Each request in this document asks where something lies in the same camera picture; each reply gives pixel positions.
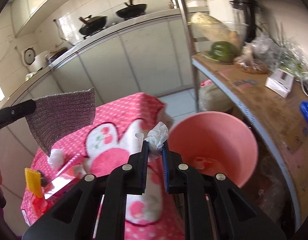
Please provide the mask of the red carton box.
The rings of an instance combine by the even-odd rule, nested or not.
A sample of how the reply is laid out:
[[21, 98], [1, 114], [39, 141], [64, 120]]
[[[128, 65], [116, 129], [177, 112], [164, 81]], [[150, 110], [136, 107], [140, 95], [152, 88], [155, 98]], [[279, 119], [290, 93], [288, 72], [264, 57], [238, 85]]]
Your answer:
[[80, 179], [82, 173], [63, 173], [42, 188], [42, 197], [34, 195], [30, 204], [35, 217], [40, 218], [58, 202]]

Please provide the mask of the yellow sponge piece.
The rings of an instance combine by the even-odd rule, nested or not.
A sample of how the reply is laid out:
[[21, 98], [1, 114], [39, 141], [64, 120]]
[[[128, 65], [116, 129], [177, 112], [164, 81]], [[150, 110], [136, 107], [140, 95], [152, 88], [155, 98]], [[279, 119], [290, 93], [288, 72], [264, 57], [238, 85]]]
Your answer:
[[28, 191], [38, 198], [43, 198], [40, 172], [25, 168], [25, 182]]

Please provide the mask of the silver scouring cloth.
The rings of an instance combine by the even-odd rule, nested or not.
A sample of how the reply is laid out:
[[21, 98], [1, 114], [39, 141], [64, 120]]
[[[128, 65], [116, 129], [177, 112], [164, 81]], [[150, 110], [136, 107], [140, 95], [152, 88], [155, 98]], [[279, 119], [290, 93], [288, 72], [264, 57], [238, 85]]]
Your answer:
[[94, 88], [44, 96], [35, 103], [34, 113], [25, 118], [31, 135], [47, 156], [57, 141], [92, 125], [95, 118]]

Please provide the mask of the orange white wrapper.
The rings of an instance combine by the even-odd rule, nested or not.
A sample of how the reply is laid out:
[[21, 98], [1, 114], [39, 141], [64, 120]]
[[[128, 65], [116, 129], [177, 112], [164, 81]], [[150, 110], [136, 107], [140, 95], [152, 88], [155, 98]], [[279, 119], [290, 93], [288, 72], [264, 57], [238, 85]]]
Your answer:
[[216, 162], [211, 158], [195, 157], [191, 165], [204, 174], [215, 173]]

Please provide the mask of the white tissue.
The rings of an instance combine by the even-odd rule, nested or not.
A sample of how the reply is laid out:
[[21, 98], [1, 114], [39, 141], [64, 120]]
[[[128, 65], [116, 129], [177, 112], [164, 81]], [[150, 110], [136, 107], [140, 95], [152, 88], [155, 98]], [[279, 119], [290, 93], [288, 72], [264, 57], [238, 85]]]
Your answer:
[[162, 155], [162, 148], [168, 139], [168, 127], [160, 121], [147, 133], [147, 137], [144, 136], [144, 133], [136, 133], [135, 137], [140, 146], [143, 141], [147, 141], [149, 147], [148, 162], [151, 162]]

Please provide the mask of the pink plastic tube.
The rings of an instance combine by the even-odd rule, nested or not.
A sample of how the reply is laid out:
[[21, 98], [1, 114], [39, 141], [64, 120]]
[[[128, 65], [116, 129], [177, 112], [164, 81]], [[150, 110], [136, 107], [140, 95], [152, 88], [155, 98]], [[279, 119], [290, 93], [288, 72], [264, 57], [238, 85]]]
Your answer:
[[69, 161], [64, 165], [63, 168], [56, 174], [56, 176], [60, 176], [61, 174], [65, 173], [68, 169], [72, 166], [79, 165], [83, 162], [84, 156], [81, 154], [76, 154]]

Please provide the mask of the kitchen counter cabinets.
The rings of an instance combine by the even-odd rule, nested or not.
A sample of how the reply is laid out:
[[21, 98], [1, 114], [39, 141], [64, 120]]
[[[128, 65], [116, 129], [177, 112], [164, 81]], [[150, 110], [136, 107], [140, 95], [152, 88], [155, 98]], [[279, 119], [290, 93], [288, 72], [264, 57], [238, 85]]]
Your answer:
[[180, 10], [168, 9], [87, 38], [21, 85], [0, 108], [90, 88], [97, 105], [103, 105], [137, 92], [161, 97], [192, 87]]

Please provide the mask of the white rice cooker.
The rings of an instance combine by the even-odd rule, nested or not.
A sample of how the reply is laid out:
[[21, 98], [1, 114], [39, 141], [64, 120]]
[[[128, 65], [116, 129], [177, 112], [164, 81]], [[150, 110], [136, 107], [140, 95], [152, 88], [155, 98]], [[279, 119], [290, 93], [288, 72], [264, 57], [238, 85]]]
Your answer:
[[43, 68], [46, 68], [48, 62], [46, 56], [49, 51], [44, 51], [37, 54], [33, 47], [27, 48], [22, 51], [22, 61], [30, 73], [37, 72]]

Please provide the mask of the pink plastic bin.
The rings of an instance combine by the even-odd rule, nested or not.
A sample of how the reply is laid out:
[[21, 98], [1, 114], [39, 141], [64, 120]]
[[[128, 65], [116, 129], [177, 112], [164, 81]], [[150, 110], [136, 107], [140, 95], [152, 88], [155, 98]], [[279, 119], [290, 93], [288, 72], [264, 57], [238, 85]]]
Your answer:
[[215, 173], [207, 175], [223, 173], [238, 187], [247, 183], [257, 166], [253, 132], [243, 121], [222, 112], [202, 112], [182, 120], [170, 131], [168, 146], [189, 165], [195, 157], [213, 159]]

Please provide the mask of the pink polka dot blanket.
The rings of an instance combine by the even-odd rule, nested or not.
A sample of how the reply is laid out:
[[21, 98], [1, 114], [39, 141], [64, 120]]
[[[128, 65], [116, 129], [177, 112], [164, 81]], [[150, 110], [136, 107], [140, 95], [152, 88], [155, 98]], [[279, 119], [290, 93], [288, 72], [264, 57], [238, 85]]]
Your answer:
[[[37, 150], [31, 169], [53, 180], [57, 172], [77, 154], [85, 158], [82, 167], [97, 177], [127, 163], [142, 148], [138, 135], [146, 136], [154, 126], [171, 118], [166, 105], [154, 96], [136, 93], [99, 106], [91, 126], [69, 134], [53, 145], [64, 161], [55, 166]], [[184, 239], [184, 226], [171, 195], [164, 189], [161, 159], [148, 163], [146, 190], [129, 195], [126, 203], [125, 239]]]

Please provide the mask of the metal shelf rack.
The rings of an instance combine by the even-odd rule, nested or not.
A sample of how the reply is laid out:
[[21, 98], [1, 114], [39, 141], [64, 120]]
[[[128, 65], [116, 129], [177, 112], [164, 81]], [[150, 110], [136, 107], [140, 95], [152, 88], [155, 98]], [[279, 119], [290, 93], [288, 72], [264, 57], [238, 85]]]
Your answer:
[[[308, 124], [299, 106], [306, 100], [299, 84], [286, 98], [266, 87], [265, 75], [240, 71], [233, 65], [217, 64], [196, 52], [185, 0], [178, 0], [190, 52], [193, 85], [198, 74], [210, 78], [253, 125], [275, 159], [292, 201], [296, 229], [308, 217]], [[308, 0], [292, 0], [308, 14]]]

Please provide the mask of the white rice sack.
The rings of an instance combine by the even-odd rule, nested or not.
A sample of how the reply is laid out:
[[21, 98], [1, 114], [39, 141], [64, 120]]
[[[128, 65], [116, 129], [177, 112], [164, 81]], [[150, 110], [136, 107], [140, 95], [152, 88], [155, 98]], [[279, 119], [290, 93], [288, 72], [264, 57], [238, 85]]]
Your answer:
[[205, 79], [200, 83], [198, 91], [198, 104], [199, 109], [202, 112], [228, 112], [234, 106], [228, 96], [210, 79]]

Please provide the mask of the black wok with lid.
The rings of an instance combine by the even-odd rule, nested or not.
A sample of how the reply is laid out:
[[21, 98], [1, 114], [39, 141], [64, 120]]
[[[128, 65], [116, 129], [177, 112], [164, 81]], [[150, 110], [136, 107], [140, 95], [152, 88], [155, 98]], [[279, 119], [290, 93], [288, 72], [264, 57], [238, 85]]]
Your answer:
[[83, 23], [79, 29], [80, 34], [83, 36], [91, 36], [93, 33], [101, 31], [107, 23], [107, 16], [93, 17], [89, 15], [88, 17], [79, 17], [78, 19]]

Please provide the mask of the small white box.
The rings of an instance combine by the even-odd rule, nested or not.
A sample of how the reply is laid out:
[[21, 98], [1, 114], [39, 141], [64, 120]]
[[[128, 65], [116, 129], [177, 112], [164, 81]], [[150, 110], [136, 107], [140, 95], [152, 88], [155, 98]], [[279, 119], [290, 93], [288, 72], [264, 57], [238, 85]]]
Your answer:
[[294, 76], [281, 69], [276, 69], [266, 79], [265, 86], [279, 96], [286, 98], [292, 90]]

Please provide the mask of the bag of nuts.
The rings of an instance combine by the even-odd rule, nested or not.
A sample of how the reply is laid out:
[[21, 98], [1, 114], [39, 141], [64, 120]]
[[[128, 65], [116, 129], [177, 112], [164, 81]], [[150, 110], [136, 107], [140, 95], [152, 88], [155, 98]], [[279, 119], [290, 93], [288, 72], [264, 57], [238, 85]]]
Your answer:
[[267, 74], [269, 67], [263, 61], [254, 58], [254, 47], [247, 43], [242, 48], [242, 53], [233, 59], [233, 64], [240, 71], [249, 74]]

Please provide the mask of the green bell pepper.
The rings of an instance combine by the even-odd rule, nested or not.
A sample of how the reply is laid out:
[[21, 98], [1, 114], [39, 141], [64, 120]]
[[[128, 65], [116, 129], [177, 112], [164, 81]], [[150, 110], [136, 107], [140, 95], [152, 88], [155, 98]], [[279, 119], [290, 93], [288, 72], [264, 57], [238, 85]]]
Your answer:
[[223, 63], [232, 63], [233, 59], [238, 56], [237, 48], [230, 42], [214, 42], [209, 51], [209, 56]]

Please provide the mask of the black frying pan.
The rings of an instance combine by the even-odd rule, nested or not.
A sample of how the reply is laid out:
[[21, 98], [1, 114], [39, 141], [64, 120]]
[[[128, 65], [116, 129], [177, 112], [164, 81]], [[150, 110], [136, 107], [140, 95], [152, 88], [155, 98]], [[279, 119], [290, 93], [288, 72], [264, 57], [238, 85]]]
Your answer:
[[129, 0], [129, 3], [125, 2], [125, 6], [125, 8], [120, 9], [116, 12], [116, 15], [119, 18], [123, 18], [125, 21], [131, 18], [144, 15], [147, 8], [147, 4], [134, 4], [133, 0]]

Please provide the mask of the small steel pot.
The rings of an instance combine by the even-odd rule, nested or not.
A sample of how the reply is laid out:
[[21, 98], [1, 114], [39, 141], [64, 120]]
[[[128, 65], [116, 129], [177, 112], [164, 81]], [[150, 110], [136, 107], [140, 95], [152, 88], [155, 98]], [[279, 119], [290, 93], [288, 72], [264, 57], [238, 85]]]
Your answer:
[[178, 9], [179, 8], [178, 0], [170, 0], [168, 3], [168, 7], [170, 9]]

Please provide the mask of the black blender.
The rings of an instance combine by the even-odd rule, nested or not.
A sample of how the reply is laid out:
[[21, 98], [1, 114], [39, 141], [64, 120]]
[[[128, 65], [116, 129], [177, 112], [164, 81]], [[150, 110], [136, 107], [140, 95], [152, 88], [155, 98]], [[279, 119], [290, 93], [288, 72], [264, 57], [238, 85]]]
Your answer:
[[256, 37], [256, 19], [260, 13], [260, 7], [256, 0], [231, 0], [234, 20], [237, 23], [247, 25], [245, 42], [250, 43]]

